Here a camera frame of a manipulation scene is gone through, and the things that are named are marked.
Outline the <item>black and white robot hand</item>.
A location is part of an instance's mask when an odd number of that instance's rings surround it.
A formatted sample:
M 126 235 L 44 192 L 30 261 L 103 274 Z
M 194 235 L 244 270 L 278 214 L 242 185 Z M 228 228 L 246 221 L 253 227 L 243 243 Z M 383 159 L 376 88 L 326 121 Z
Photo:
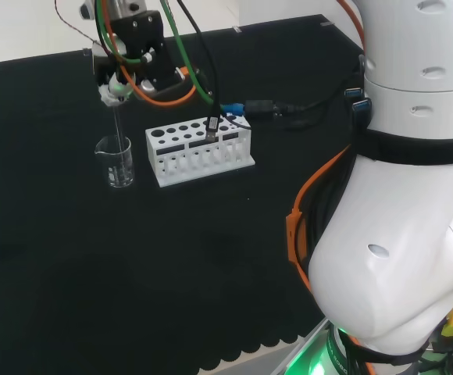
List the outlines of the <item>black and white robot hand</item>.
M 93 71 L 102 101 L 109 107 L 131 96 L 161 108 L 183 105 L 196 87 L 189 69 L 172 59 L 161 13 L 144 1 L 85 2 L 85 17 L 95 21 Z

